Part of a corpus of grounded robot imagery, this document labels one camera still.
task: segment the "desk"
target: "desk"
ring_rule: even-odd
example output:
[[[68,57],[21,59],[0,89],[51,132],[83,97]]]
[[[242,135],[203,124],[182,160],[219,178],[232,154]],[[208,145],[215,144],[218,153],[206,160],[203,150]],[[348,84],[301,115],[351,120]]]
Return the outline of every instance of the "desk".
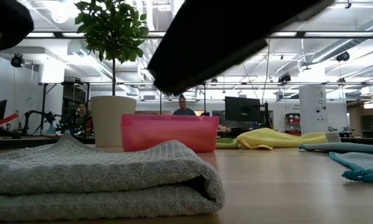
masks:
[[[373,223],[373,184],[348,182],[341,177],[346,168],[327,154],[297,149],[218,149],[215,154],[199,155],[216,160],[227,196],[219,213],[34,224]]]

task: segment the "label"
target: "label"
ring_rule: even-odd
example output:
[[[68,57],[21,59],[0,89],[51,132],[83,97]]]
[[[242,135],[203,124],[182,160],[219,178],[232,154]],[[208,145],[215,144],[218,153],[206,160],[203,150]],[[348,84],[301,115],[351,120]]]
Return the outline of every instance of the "label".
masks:
[[[341,138],[338,133],[326,133],[324,135],[328,143],[341,142]]]

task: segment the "gray folded towel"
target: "gray folded towel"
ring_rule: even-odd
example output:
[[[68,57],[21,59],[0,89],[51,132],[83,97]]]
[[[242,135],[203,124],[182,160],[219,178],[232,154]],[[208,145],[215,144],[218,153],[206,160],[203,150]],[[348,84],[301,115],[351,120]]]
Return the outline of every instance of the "gray folded towel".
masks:
[[[0,221],[195,215],[224,203],[215,169],[177,141],[114,153],[66,134],[0,156]]]

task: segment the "woman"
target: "woman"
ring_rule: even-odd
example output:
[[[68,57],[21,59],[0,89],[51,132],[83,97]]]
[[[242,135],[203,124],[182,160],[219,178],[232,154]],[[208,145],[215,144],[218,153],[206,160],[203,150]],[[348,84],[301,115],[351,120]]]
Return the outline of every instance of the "woman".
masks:
[[[87,127],[87,133],[86,136],[91,136],[92,130],[93,130],[93,121],[91,115],[87,112],[87,107],[85,103],[80,103],[78,106],[80,110],[79,117],[77,118],[77,128],[79,128],[80,131],[84,131],[85,127]]]

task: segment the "person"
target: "person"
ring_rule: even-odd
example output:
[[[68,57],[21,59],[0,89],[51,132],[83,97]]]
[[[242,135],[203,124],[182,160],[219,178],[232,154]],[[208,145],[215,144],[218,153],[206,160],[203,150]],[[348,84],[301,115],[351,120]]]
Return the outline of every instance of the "person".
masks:
[[[179,96],[179,109],[174,112],[174,115],[190,115],[196,116],[195,112],[186,107],[186,99],[184,95]]]
[[[93,121],[91,115],[87,112],[86,103],[80,103],[78,106],[80,109],[79,117],[77,118],[77,128],[80,128],[81,131],[87,127],[87,137],[90,136],[93,129]]]

